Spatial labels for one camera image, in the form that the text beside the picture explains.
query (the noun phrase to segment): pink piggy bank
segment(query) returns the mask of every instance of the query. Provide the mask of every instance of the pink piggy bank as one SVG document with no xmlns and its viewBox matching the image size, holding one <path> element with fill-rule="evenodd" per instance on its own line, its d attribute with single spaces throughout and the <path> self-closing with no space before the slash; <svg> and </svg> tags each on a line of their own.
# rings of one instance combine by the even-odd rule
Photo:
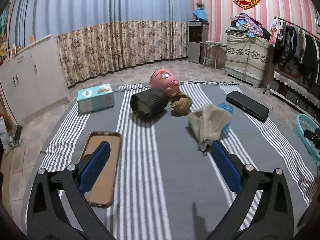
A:
<svg viewBox="0 0 320 240">
<path fill-rule="evenodd" d="M 150 85 L 151 87 L 162 88 L 168 96 L 180 91 L 179 80 L 165 68 L 160 68 L 153 73 L 150 78 Z"/>
</svg>

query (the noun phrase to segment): black textured cylinder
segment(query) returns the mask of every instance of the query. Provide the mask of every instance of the black textured cylinder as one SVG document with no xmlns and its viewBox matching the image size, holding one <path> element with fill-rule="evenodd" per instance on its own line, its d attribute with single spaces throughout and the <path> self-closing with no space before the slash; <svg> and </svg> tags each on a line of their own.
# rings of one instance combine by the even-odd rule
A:
<svg viewBox="0 0 320 240">
<path fill-rule="evenodd" d="M 161 88 L 150 88 L 132 95 L 130 99 L 132 111 L 143 121 L 149 121 L 162 112 L 168 102 L 169 98 Z"/>
</svg>

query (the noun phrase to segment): silver screw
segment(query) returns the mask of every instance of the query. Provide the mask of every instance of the silver screw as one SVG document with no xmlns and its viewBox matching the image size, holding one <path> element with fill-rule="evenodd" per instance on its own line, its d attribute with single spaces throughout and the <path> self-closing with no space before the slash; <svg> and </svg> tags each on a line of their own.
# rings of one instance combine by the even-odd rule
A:
<svg viewBox="0 0 320 240">
<path fill-rule="evenodd" d="M 281 169 L 276 169 L 276 174 L 278 174 L 278 175 L 282 175 L 282 170 Z"/>
<path fill-rule="evenodd" d="M 70 165 L 68 165 L 67 170 L 73 171 L 75 168 L 76 168 L 76 166 L 74 164 L 70 164 Z"/>
<path fill-rule="evenodd" d="M 253 171 L 254 167 L 253 167 L 251 164 L 247 164 L 247 165 L 245 166 L 245 169 L 246 169 L 247 171 Z"/>
<path fill-rule="evenodd" d="M 44 172 L 45 172 L 45 169 L 44 169 L 44 168 L 41 168 L 41 169 L 38 170 L 38 174 L 40 174 L 40 175 L 41 175 L 41 174 L 44 174 Z"/>
</svg>

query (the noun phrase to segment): teal tissue box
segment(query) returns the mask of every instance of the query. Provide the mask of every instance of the teal tissue box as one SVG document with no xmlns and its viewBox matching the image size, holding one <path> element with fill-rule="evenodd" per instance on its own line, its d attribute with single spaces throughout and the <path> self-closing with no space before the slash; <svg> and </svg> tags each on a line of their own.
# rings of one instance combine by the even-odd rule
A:
<svg viewBox="0 0 320 240">
<path fill-rule="evenodd" d="M 102 110 L 115 105 L 110 84 L 78 91 L 77 102 L 81 114 Z"/>
</svg>

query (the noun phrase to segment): blue curtain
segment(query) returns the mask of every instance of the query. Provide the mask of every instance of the blue curtain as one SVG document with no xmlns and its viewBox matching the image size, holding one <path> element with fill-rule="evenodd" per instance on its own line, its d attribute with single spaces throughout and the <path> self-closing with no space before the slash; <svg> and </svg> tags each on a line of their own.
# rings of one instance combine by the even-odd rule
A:
<svg viewBox="0 0 320 240">
<path fill-rule="evenodd" d="M 49 34 L 117 21 L 161 20 L 187 23 L 191 0 L 16 0 L 9 45 L 30 44 Z"/>
</svg>

